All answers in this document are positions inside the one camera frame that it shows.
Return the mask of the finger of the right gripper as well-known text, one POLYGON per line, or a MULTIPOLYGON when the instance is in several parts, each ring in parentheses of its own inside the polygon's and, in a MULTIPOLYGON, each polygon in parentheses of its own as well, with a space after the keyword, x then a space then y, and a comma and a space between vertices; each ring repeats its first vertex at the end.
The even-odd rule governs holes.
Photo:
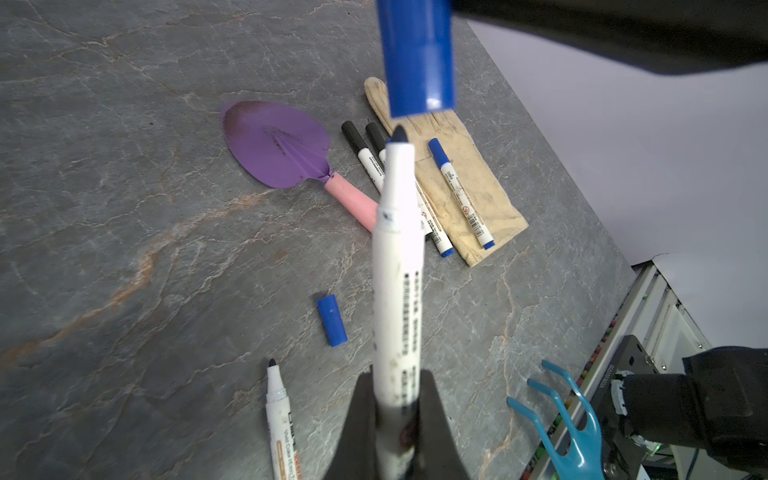
POLYGON ((455 1, 454 13, 661 75, 767 60, 767 4, 717 0, 455 1))

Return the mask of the white marker pen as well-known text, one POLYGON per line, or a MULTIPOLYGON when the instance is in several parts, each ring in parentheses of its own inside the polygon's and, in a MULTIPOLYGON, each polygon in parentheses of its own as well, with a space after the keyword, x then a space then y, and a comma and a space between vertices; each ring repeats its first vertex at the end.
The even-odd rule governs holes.
POLYGON ((428 147, 434 157, 438 169, 440 170, 450 191, 456 198, 459 208, 467 220, 470 229, 478 243, 484 250, 491 249, 495 246, 494 237, 492 236, 484 220, 474 208, 470 197, 468 196, 458 177, 457 171, 453 167, 453 164, 445 153, 439 140, 437 138, 432 138, 428 141, 428 147))
MULTIPOLYGON (((384 167, 386 165, 385 147, 390 139, 389 134, 376 122, 368 123, 365 130, 374 146, 380 165, 384 167)), ((419 182, 416 182, 416 189, 419 197, 419 207, 422 211, 422 223, 428 228, 431 239, 440 255, 442 257, 451 256, 455 253, 454 247, 447 233, 437 220, 436 213, 419 182)))
POLYGON ((384 171, 366 141, 352 121, 345 121, 341 126, 341 131, 373 185, 378 192, 381 192, 384 184, 384 171))
POLYGON ((386 144, 372 240, 376 467, 381 479, 403 479, 412 468, 416 444, 424 247, 415 146, 401 125, 386 144))
POLYGON ((265 408, 274 478, 301 480, 290 399, 275 359, 268 362, 265 408))

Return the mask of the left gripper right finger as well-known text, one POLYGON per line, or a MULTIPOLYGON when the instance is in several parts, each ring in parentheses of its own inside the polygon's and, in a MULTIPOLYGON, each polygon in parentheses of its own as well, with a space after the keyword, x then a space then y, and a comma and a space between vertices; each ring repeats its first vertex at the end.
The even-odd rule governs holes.
POLYGON ((420 372, 416 478, 469 479, 451 433, 435 377, 429 370, 420 372))

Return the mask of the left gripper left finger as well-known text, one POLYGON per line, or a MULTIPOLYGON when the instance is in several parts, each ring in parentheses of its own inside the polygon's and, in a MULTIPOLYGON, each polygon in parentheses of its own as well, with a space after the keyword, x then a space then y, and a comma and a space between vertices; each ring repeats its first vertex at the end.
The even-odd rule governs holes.
POLYGON ((376 402, 373 375, 356 382, 337 448, 325 479, 376 479, 376 402))

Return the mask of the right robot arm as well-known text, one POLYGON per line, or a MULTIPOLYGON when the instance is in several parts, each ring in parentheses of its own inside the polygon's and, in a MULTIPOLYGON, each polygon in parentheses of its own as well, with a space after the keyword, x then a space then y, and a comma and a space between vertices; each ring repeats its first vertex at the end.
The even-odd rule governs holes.
MULTIPOLYGON (((764 1, 456 1, 461 16, 531 33, 633 67, 683 75, 767 59, 764 1)), ((705 450, 767 476, 767 351, 716 347, 682 374, 619 380, 614 413, 629 434, 705 450)))

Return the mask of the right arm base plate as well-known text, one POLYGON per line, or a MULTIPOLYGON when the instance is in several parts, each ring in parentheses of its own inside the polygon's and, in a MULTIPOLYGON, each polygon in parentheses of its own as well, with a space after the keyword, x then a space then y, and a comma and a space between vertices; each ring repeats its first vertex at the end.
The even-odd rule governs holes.
POLYGON ((619 383, 632 374, 656 374, 658 370, 634 335, 625 335, 608 363, 591 405, 602 433, 602 468, 605 479, 636 479, 647 447, 631 438, 632 429, 614 399, 619 383))

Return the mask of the blue pen cap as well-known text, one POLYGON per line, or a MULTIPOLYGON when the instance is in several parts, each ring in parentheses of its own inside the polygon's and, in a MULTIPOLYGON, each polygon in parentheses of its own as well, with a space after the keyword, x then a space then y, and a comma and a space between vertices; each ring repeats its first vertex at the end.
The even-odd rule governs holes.
POLYGON ((318 313, 331 347, 340 346, 348 341, 341 311, 336 297, 328 295, 317 302, 318 313))
POLYGON ((454 109, 451 2, 381 0, 376 7, 390 116, 454 109))

